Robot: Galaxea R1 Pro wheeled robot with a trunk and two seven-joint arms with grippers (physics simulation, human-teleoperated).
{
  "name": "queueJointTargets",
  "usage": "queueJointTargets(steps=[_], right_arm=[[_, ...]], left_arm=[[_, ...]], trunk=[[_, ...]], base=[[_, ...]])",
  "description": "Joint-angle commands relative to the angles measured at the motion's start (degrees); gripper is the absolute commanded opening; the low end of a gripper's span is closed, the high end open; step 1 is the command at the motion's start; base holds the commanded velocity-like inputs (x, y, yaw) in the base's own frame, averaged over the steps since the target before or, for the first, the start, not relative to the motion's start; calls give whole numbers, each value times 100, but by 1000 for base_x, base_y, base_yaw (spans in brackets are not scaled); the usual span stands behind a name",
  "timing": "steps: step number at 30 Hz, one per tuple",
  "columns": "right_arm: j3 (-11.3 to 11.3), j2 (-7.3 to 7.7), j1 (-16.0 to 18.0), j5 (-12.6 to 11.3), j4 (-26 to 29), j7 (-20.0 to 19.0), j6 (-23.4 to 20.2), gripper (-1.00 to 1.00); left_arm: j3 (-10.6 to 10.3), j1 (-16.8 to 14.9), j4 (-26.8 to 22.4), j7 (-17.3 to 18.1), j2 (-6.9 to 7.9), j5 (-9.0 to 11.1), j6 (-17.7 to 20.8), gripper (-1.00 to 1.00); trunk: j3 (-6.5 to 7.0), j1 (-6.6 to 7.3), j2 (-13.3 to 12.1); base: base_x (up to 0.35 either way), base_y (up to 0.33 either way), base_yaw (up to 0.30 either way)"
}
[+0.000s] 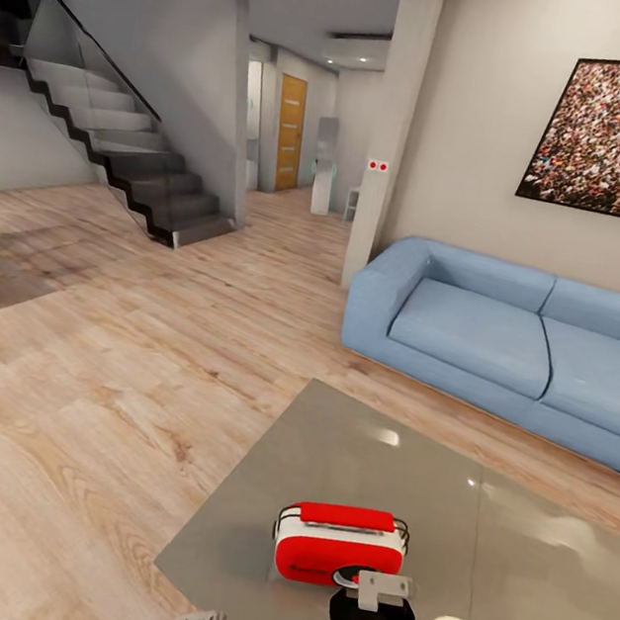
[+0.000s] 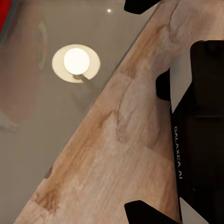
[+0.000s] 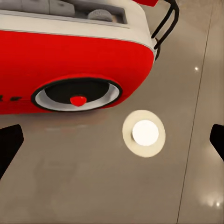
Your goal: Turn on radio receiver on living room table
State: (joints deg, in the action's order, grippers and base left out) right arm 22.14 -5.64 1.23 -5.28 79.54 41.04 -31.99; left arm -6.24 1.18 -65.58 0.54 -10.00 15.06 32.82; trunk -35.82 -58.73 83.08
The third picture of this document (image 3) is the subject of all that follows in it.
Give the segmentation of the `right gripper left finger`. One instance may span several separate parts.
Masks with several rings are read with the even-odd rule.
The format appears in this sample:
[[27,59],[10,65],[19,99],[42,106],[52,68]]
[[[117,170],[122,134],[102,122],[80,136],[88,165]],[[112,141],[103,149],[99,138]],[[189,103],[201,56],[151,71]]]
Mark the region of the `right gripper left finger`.
[[24,142],[19,124],[0,129],[0,179]]

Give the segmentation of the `radio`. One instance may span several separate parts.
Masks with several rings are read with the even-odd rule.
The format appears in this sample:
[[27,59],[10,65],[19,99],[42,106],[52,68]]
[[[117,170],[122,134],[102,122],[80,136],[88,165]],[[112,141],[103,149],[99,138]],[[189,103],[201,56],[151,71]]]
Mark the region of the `radio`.
[[157,1],[0,0],[0,115],[85,112],[126,100],[179,19],[176,0],[166,0],[171,7],[151,36],[136,2]]

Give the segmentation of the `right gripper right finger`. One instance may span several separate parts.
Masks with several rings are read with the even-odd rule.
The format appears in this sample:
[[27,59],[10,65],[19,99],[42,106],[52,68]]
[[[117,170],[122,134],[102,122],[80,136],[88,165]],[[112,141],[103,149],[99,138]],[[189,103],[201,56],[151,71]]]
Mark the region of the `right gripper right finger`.
[[224,160],[224,126],[214,124],[210,134],[210,142]]

